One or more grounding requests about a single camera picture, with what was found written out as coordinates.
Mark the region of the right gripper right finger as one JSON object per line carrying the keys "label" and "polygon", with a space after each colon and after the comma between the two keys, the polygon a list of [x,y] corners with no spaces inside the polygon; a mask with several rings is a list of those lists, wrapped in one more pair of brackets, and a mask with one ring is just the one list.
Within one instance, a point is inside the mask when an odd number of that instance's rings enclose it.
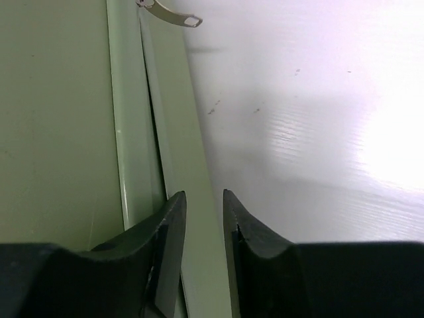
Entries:
{"label": "right gripper right finger", "polygon": [[422,317],[420,242],[294,243],[223,192],[234,317]]}

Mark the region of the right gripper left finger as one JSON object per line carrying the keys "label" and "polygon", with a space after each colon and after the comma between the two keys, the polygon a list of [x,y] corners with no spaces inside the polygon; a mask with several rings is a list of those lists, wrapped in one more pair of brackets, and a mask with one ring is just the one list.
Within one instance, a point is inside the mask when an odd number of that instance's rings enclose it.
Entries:
{"label": "right gripper left finger", "polygon": [[87,252],[1,245],[2,317],[173,317],[186,232],[186,195]]}

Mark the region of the green hard-shell suitcase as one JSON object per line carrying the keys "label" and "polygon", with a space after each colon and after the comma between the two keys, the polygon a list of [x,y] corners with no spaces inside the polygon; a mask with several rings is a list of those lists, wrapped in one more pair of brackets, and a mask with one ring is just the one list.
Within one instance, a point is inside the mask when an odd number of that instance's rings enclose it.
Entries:
{"label": "green hard-shell suitcase", "polygon": [[1,245],[87,252],[186,195],[173,317],[230,317],[183,33],[167,1],[1,2]]}

